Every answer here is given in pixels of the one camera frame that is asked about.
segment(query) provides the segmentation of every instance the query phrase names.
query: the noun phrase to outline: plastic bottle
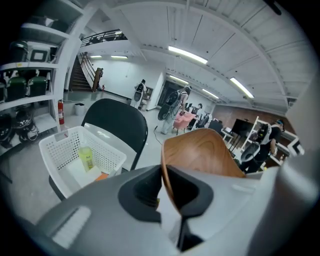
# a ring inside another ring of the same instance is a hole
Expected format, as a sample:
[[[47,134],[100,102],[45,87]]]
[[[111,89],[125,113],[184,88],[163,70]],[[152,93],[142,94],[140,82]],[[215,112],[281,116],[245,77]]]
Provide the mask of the plastic bottle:
[[[78,154],[86,172],[94,167],[92,150],[89,146],[86,146],[84,143],[82,143],[78,150]]]

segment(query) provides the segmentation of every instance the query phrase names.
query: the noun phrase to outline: white plastic basket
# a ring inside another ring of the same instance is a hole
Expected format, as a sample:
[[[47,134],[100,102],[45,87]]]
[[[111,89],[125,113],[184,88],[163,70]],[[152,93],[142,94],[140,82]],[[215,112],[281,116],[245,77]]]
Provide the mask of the white plastic basket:
[[[39,142],[44,164],[57,188],[70,197],[81,187],[66,166],[79,158],[78,150],[85,142],[92,150],[93,163],[110,176],[121,170],[127,156],[82,126],[51,135]]]

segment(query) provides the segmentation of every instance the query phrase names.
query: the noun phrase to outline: black chair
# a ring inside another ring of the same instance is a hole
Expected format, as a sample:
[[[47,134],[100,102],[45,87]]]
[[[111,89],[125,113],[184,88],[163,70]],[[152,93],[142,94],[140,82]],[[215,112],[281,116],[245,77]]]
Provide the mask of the black chair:
[[[222,136],[222,128],[223,128],[223,124],[222,122],[217,122],[217,121],[211,121],[209,124],[209,129],[215,130],[218,134],[220,134]]]
[[[81,126],[85,123],[112,133],[132,148],[136,155],[130,170],[136,168],[148,137],[147,121],[139,110],[114,99],[103,98],[88,109]],[[59,199],[64,200],[51,177],[49,183]]]

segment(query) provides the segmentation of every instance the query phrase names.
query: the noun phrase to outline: black railing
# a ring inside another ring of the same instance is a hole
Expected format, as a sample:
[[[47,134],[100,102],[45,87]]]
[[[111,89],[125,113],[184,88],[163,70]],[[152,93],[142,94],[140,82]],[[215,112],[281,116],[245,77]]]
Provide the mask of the black railing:
[[[80,53],[80,57],[81,57],[81,66],[85,67],[86,71],[88,72],[89,74],[89,77],[91,78],[92,82],[95,81],[95,75],[96,75],[96,72],[94,70],[94,68],[92,67],[92,64],[88,58],[88,55],[87,55],[87,52],[85,53]]]
[[[119,29],[110,30],[107,32],[102,32],[99,34],[94,34],[82,39],[80,47],[94,45],[106,41],[115,41],[115,40],[128,40],[126,36]]]

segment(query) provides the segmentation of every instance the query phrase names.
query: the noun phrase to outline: monitor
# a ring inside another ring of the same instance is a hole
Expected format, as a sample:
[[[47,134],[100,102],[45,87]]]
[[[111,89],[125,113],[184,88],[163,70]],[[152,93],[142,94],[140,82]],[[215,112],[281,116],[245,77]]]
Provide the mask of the monitor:
[[[247,122],[244,120],[236,119],[234,122],[234,125],[232,127],[232,132],[235,134],[238,134],[240,136],[247,136],[247,133],[249,133],[254,126],[253,123]]]

